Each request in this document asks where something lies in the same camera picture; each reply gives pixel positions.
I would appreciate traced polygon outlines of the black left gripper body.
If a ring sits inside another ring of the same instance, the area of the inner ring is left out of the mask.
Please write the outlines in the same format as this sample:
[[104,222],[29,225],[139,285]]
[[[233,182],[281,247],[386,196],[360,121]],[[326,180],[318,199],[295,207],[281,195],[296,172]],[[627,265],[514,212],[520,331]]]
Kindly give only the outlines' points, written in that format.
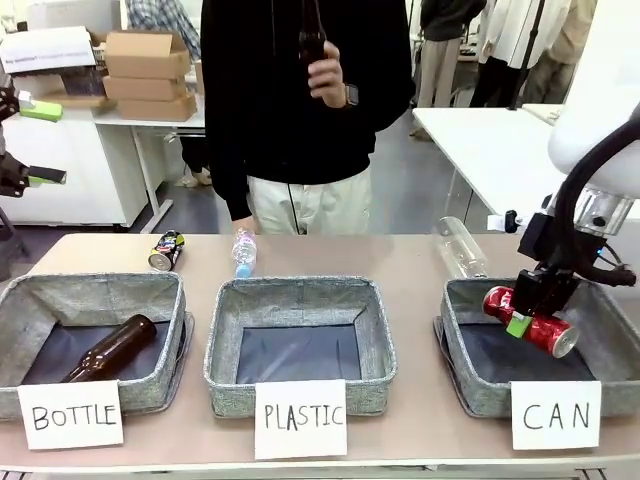
[[[1,85],[1,122],[19,113],[19,99],[13,84]],[[1,195],[21,197],[29,186],[28,168],[15,159],[6,147],[1,131]]]

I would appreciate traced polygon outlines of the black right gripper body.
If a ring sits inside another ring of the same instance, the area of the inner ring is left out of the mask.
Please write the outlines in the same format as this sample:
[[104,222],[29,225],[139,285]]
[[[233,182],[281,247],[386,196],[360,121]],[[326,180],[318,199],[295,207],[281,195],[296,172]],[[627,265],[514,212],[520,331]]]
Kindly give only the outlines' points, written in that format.
[[526,316],[553,316],[565,307],[578,284],[568,270],[521,270],[513,289],[513,308]]

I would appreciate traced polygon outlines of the person left hand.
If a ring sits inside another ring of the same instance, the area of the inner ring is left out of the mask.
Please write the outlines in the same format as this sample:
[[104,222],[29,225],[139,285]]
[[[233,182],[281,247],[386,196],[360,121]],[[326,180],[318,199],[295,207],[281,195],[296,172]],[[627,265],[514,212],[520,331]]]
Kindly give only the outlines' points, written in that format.
[[321,60],[308,66],[308,86],[314,99],[321,99],[329,108],[341,109],[347,104],[346,86],[340,64],[340,52],[329,41],[324,42]]

